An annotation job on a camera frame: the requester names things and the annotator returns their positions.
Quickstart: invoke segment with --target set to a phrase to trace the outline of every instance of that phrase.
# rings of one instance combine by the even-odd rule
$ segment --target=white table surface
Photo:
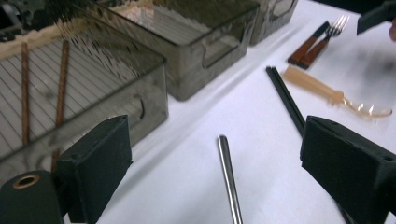
[[[282,74],[287,58],[323,22],[342,14],[350,16],[345,31],[307,72],[351,99],[395,107],[390,23],[356,36],[359,15],[300,0],[287,25],[189,101],[169,96],[168,120],[132,148],[134,164],[98,223],[232,223],[219,134],[228,137],[244,223],[344,223],[330,195],[301,167],[302,138],[264,71],[271,65]],[[305,118],[332,119],[396,153],[396,115],[362,119],[286,84]]]

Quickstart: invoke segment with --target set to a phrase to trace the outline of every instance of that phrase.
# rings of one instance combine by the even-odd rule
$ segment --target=fork
[[[347,25],[349,20],[348,16],[339,17],[329,28],[326,29],[326,37],[320,40],[311,50],[306,53],[306,55],[301,59],[298,64],[300,67],[307,69],[311,66],[312,62],[319,56],[319,54],[326,48],[329,44],[330,38],[339,36],[341,32]]]

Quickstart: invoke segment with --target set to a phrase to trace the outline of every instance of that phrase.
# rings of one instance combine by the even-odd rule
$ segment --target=metal spoon handle
[[[235,182],[233,180],[233,166],[231,165],[230,150],[228,148],[227,137],[220,135],[219,152],[221,163],[224,171],[225,182],[227,185],[228,197],[230,199],[231,212],[233,214],[233,223],[242,224],[241,211],[239,208],[238,196],[236,194]]]

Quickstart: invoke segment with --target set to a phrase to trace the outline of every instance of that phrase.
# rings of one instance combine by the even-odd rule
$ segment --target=translucent plastic container
[[[22,143],[21,54],[4,55],[10,50],[0,51],[0,185],[27,171],[48,170],[52,151],[68,149],[102,120],[128,115],[133,146],[168,116],[164,57],[82,11],[68,16],[57,26],[47,27],[59,32],[50,41],[38,43],[44,36],[27,40],[27,146]],[[65,39],[70,53],[64,124],[56,126]],[[0,43],[0,48],[9,43]],[[14,48],[21,52],[20,44]]]
[[[298,0],[254,0],[260,3],[260,10],[254,24],[250,45],[254,46],[268,35],[287,24]]]
[[[259,7],[241,0],[70,4],[163,55],[168,92],[180,101],[189,99],[246,54]]]

